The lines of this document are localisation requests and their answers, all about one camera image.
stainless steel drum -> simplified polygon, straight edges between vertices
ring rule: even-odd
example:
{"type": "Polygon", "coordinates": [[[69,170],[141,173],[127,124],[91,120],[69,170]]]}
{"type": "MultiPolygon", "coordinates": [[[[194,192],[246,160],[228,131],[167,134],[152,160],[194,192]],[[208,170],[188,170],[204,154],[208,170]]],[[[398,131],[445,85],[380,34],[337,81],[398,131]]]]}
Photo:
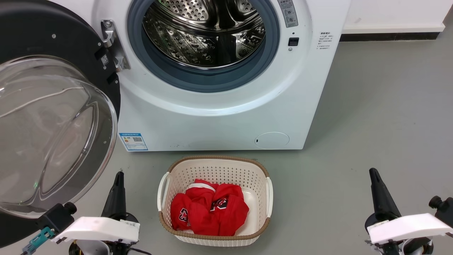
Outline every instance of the stainless steel drum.
{"type": "Polygon", "coordinates": [[[156,0],[143,26],[166,56],[198,69],[234,65],[265,36],[260,15],[247,0],[156,0]]]}

white robot part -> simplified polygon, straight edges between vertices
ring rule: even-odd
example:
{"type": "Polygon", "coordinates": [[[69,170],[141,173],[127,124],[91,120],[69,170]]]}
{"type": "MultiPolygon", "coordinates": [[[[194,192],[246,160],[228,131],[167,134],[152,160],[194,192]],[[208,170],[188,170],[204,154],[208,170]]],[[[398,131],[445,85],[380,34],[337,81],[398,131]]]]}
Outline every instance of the white robot part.
{"type": "Polygon", "coordinates": [[[368,227],[372,244],[385,244],[389,240],[445,235],[453,229],[429,213],[403,216],[392,221],[368,227]]]}
{"type": "Polygon", "coordinates": [[[116,221],[105,217],[80,217],[67,229],[52,239],[63,240],[101,240],[134,244],[139,241],[140,224],[129,221],[116,221]]]}

white basket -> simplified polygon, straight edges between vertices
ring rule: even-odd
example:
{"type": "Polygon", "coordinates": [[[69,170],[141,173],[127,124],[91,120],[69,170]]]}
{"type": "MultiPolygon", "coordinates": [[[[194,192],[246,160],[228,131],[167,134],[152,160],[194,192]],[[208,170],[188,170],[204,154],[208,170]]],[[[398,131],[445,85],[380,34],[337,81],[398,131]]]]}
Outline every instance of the white basket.
{"type": "Polygon", "coordinates": [[[267,228],[274,195],[272,181],[258,162],[221,156],[187,157],[174,163],[162,177],[157,193],[157,208],[164,228],[183,242],[207,246],[246,246],[254,243],[267,228]],[[236,236],[196,235],[171,227],[170,205],[177,193],[184,193],[195,179],[211,183],[231,183],[242,187],[249,206],[246,222],[236,236]]]}

qr code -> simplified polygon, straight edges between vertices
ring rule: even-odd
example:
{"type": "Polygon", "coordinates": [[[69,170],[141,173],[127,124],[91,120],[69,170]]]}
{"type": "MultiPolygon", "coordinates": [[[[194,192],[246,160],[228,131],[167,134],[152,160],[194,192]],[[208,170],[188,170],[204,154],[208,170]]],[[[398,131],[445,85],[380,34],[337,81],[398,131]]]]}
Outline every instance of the qr code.
{"type": "Polygon", "coordinates": [[[102,58],[101,58],[101,61],[102,61],[102,64],[105,66],[107,63],[109,63],[109,59],[107,57],[107,55],[104,55],[102,58]]]}

gray floor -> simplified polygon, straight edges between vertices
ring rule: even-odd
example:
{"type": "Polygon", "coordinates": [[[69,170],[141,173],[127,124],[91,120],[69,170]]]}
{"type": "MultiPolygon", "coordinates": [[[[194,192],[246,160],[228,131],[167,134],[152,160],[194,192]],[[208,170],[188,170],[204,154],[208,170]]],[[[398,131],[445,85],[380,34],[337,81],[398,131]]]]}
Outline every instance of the gray floor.
{"type": "MultiPolygon", "coordinates": [[[[180,242],[159,223],[157,186],[169,165],[195,153],[128,153],[118,143],[77,216],[101,213],[123,169],[128,210],[141,222],[139,249],[175,254],[377,254],[363,240],[372,213],[368,169],[376,167],[403,215],[434,212],[453,196],[453,19],[436,41],[341,43],[302,151],[215,152],[256,158],[274,183],[274,213],[259,240],[242,248],[180,242]]],[[[435,254],[453,239],[435,238],[435,254]]],[[[23,240],[0,254],[19,254],[23,240]]],[[[46,243],[36,254],[67,254],[46,243]]]]}

